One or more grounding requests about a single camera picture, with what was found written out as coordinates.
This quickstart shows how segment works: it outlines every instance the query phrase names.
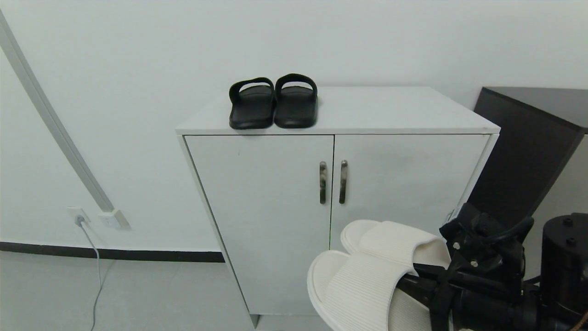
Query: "black slide sandal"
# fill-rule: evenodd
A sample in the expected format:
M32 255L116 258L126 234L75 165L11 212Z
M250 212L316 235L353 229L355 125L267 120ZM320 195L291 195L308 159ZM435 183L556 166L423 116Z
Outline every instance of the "black slide sandal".
M247 87L245 85L265 83ZM273 110L276 104L273 83L265 77L234 83L229 89L229 98L233 104L229 116L229 125L233 129L263 129L272 126Z
M285 87L289 82L304 82L312 87ZM276 114L273 122L281 128L308 128L316 123L317 88L307 76L288 74L276 81Z

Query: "cabinet handle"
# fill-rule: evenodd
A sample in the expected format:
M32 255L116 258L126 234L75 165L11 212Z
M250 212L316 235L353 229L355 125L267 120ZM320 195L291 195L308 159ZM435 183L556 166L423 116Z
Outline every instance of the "cabinet handle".
M341 162L341 185L339 189L339 203L345 203L345 194L347 191L347 160Z
M327 164L321 162L319 166L320 204L327 202Z

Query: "white slipper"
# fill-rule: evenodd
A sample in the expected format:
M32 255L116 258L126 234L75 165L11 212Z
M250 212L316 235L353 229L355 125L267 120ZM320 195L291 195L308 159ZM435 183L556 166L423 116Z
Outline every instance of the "white slipper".
M326 251L308 271L310 301L334 331L429 331L429 311L396 283L411 267L357 252Z
M422 263L447 268L451 262L441 237L396 222L353 221L341 232L341 243L349 253L362 251L410 267Z

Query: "wall socket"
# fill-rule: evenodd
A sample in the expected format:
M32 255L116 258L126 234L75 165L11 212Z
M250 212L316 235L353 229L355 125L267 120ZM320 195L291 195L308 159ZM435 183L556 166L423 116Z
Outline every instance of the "wall socket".
M100 221L102 221L102 224L104 224L105 227L110 227L119 230L130 229L129 223L126 221L125 216L123 216L122 212L118 209L114 209L110 213L99 214L98 217L100 218Z

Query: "power outlet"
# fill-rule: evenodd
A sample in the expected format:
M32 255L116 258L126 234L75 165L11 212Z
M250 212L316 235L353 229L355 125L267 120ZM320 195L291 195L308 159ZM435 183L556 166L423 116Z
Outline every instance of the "power outlet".
M118 209L114 209L111 213L102 213L98 217L102 221L105 227L113 229L128 229L129 223L126 221L125 216Z
M80 215L83 217L84 222L90 223L90 218L88 215L86 215L86 213L84 213L82 207L66 207L65 210L67 210L68 215L73 219L74 222L78 215Z

